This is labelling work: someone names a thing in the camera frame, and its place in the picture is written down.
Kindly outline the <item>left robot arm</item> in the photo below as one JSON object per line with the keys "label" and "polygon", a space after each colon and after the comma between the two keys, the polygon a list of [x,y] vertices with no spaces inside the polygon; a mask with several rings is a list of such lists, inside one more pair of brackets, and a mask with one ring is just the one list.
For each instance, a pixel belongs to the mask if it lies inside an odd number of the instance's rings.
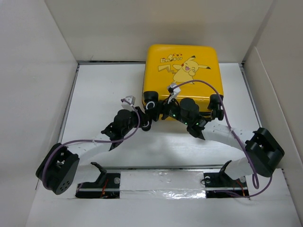
{"label": "left robot arm", "polygon": [[45,189],[56,195],[64,193],[74,183],[82,186],[85,176],[79,166],[94,156],[114,150],[139,129],[149,130],[158,117],[157,108],[151,104],[144,111],[129,105],[128,109],[119,110],[113,122],[94,138],[54,144],[36,170],[36,177]]}

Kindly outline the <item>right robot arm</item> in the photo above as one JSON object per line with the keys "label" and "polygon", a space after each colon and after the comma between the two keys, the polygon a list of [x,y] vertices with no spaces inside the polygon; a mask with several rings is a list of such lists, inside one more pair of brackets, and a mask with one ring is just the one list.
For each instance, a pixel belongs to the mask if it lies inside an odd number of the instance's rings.
{"label": "right robot arm", "polygon": [[219,171],[217,179],[224,186],[247,175],[271,177],[285,152],[272,134],[265,128],[243,131],[204,117],[191,98],[180,102],[161,100],[157,113],[162,119],[171,117],[187,127],[187,132],[202,140],[216,141],[244,152],[245,157],[227,161]]}

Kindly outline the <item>yellow hard-shell suitcase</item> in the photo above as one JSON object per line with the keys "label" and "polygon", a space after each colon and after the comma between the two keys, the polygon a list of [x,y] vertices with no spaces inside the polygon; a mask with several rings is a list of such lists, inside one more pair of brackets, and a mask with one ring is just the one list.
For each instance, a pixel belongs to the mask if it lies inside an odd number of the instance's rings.
{"label": "yellow hard-shell suitcase", "polygon": [[207,46],[152,45],[145,65],[142,104],[155,107],[169,97],[167,87],[176,83],[180,102],[191,98],[199,112],[211,120],[223,120],[223,84],[216,51]]}

